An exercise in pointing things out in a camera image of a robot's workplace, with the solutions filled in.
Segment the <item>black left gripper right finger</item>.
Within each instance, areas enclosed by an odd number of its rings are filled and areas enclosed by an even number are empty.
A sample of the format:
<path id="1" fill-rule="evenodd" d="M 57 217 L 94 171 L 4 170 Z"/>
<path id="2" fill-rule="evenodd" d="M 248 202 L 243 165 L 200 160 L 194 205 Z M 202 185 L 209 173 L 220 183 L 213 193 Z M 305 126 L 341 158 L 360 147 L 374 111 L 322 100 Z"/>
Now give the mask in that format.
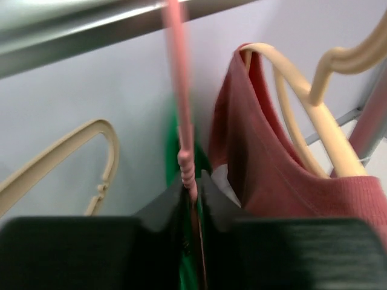
<path id="1" fill-rule="evenodd" d="M 261 219 L 231 201 L 203 172 L 209 289 L 385 289 L 386 251 L 358 219 Z"/>

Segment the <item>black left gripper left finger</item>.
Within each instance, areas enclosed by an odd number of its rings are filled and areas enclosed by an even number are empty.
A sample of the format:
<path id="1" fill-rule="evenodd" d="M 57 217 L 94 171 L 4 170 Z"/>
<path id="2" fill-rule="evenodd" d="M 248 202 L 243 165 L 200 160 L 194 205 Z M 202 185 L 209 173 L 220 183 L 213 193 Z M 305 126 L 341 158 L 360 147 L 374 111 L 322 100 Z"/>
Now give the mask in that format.
<path id="1" fill-rule="evenodd" d="M 184 190 L 133 216 L 17 217 L 1 228 L 2 289 L 178 289 Z"/>

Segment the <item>green t shirt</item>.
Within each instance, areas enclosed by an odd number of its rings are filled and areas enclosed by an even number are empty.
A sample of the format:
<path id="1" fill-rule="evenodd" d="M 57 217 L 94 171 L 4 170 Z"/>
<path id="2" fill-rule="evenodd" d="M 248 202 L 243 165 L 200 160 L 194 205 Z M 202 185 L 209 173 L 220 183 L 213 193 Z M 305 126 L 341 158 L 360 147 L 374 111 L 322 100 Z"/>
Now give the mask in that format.
<path id="1" fill-rule="evenodd" d="M 180 121 L 177 104 L 171 101 L 169 125 L 165 148 L 166 185 L 175 177 L 181 177 L 181 165 L 187 163 L 187 152 L 181 148 Z M 179 265 L 180 289 L 206 289 L 204 278 L 203 250 L 200 217 L 202 210 L 193 200 L 189 190 L 183 189 L 183 238 Z"/>

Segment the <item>pink t shirt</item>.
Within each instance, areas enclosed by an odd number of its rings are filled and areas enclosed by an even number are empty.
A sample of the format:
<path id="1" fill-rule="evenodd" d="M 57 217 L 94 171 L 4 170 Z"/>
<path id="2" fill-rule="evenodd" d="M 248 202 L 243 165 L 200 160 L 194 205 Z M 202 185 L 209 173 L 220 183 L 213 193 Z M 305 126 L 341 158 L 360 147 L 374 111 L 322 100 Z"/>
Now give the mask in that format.
<path id="1" fill-rule="evenodd" d="M 378 178 L 320 178 L 308 172 L 274 110 L 254 54 L 245 68 L 236 50 L 213 112 L 209 159 L 227 166 L 243 208 L 261 218 L 348 217 L 386 236 L 386 196 Z"/>

